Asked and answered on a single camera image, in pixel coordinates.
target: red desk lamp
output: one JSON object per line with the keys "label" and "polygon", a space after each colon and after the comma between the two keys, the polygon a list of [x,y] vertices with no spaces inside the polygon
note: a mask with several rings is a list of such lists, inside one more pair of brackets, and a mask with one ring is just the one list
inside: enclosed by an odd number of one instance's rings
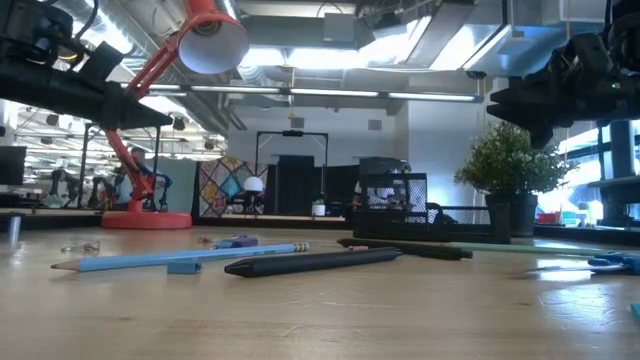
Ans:
{"label": "red desk lamp", "polygon": [[[191,70],[202,74],[218,74],[236,67],[249,50],[246,30],[236,20],[220,12],[214,0],[185,0],[187,20],[180,31],[167,39],[147,65],[129,84],[138,99],[149,86],[180,57]],[[123,163],[133,185],[132,199],[126,212],[107,212],[102,227],[116,229],[185,229],[191,227],[189,214],[143,212],[142,201],[153,195],[150,181],[140,172],[136,162],[115,130],[106,130],[109,144]]]}

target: lamp arm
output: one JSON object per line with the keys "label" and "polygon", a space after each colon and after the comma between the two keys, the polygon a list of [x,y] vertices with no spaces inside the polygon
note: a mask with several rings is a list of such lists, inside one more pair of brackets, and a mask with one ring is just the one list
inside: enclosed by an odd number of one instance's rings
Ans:
{"label": "lamp arm", "polygon": [[[145,67],[129,83],[127,90],[132,91],[138,99],[147,95],[149,86],[153,84],[178,56],[179,36],[174,34],[170,36],[162,45],[158,52],[151,58]],[[149,182],[143,176],[143,172],[133,160],[133,157],[127,151],[127,147],[122,143],[122,139],[115,129],[106,130],[105,135],[109,141],[109,145],[113,148],[122,162],[129,179],[133,185],[133,194],[131,202],[129,202],[128,210],[142,211],[141,200],[153,195],[153,189]]]}

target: lamp shade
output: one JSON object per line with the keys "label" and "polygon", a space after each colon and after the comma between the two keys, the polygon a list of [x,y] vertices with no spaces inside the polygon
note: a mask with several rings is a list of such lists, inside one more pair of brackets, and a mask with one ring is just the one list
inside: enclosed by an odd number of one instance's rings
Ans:
{"label": "lamp shade", "polygon": [[249,51],[249,36],[242,25],[217,10],[213,0],[188,0],[185,9],[188,20],[178,46],[185,66],[201,74],[218,74],[238,66]]}
{"label": "lamp shade", "polygon": [[244,181],[244,191],[262,192],[263,188],[262,180],[257,176],[249,176]]}

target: potted plant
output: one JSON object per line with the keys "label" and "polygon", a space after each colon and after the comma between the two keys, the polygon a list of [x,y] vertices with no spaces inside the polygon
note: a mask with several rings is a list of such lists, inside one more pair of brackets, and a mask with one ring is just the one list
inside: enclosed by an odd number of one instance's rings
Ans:
{"label": "potted plant", "polygon": [[575,167],[559,154],[556,144],[532,149],[526,131],[503,121],[490,125],[474,141],[471,157],[454,180],[485,193],[490,214],[495,205],[508,203],[511,235],[533,236],[535,194],[564,185],[564,177]]}

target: black mesh organizer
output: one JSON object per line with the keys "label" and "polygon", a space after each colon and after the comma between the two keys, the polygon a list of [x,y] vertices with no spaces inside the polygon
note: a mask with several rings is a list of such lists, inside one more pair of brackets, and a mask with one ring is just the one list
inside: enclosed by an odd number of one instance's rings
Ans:
{"label": "black mesh organizer", "polygon": [[362,206],[354,237],[417,241],[509,243],[508,207],[491,224],[489,208],[427,202],[426,174],[376,174],[360,178]]}

